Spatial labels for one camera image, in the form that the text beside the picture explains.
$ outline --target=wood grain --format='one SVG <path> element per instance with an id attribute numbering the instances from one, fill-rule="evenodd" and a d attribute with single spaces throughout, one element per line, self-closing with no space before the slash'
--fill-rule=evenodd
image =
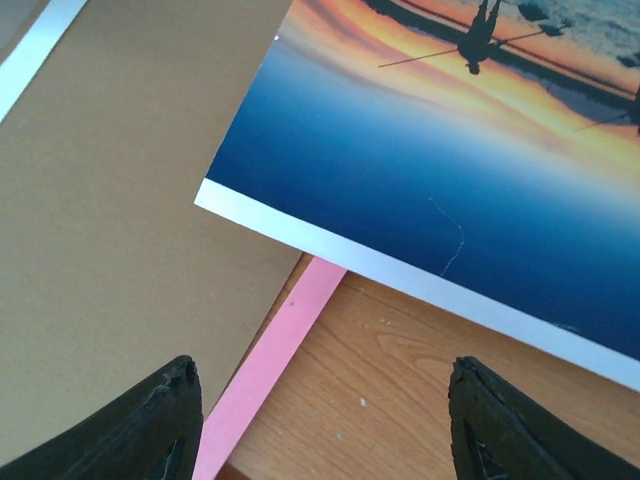
<path id="1" fill-rule="evenodd" d="M 216 475 L 216 480 L 249 480 L 244 473 L 230 464 L 225 464 Z"/>
<path id="2" fill-rule="evenodd" d="M 454 479 L 447 387 L 463 355 L 640 466 L 640 395 L 354 274 L 230 463 L 252 479 Z"/>

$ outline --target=orange sky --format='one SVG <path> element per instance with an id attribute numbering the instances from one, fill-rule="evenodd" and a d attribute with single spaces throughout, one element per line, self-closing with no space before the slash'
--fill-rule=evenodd
<path id="1" fill-rule="evenodd" d="M 436 0 L 414 0 L 443 10 Z M 469 17 L 469 8 L 446 7 L 448 16 Z M 471 18 L 475 9 L 471 9 Z M 515 26 L 498 22 L 510 36 Z M 389 68 L 378 65 L 455 48 L 413 33 L 394 20 L 378 15 L 360 0 L 294 0 L 280 34 L 299 49 L 348 75 L 435 104 L 480 125 L 499 129 L 544 152 L 561 153 L 585 171 L 608 173 L 619 181 L 640 185 L 640 139 L 635 128 L 603 125 L 581 133 L 573 130 L 588 120 L 566 108 L 537 82 L 528 81 L 487 60 L 481 75 L 469 75 L 465 61 L 452 53 Z M 575 47 L 556 43 L 573 55 Z M 542 45 L 542 52 L 548 45 Z"/>

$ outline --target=cardboard sheet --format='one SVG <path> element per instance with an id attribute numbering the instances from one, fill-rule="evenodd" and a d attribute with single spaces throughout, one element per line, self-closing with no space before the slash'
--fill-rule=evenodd
<path id="1" fill-rule="evenodd" d="M 0 463 L 178 354 L 210 410 L 299 253 L 193 205 L 288 0 L 90 0 L 0 126 Z"/>

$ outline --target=pink plastic strip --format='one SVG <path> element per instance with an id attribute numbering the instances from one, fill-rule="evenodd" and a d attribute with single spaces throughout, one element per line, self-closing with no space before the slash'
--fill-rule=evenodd
<path id="1" fill-rule="evenodd" d="M 193 480 L 214 480 L 346 270 L 311 260 L 204 422 Z"/>

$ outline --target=sunset photo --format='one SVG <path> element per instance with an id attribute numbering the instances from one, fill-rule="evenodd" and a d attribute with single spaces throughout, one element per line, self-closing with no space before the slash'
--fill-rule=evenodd
<path id="1" fill-rule="evenodd" d="M 294 0 L 207 180 L 640 361 L 636 0 Z"/>

